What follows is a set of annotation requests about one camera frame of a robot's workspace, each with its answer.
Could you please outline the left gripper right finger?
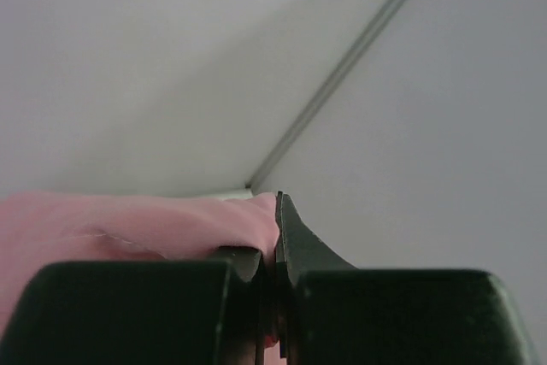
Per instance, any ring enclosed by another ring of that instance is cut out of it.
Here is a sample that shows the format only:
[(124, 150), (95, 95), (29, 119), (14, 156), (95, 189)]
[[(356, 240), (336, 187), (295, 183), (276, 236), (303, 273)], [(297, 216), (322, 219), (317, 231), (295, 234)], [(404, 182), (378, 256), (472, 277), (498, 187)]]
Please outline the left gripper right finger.
[(453, 268), (356, 268), (276, 197), (280, 355), (290, 364), (536, 364), (504, 283)]

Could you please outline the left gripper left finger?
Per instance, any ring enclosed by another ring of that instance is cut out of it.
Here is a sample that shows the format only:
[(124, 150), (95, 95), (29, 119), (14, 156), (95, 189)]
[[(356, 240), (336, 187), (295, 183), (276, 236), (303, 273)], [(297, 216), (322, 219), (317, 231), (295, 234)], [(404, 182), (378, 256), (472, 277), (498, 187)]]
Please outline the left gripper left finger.
[(28, 282), (4, 364), (259, 364), (262, 254), (200, 261), (58, 262)]

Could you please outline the pink satin pillowcase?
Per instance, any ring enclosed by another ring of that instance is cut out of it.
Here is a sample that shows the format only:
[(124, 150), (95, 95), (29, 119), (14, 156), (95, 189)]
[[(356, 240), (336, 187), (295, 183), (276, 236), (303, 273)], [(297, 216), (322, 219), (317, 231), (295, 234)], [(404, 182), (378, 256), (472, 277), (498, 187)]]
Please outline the pink satin pillowcase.
[(27, 193), (1, 204), (1, 339), (28, 282), (58, 262), (200, 261), (223, 248), (262, 254), (264, 350), (275, 343), (268, 265), (279, 238), (276, 196), (249, 199)]

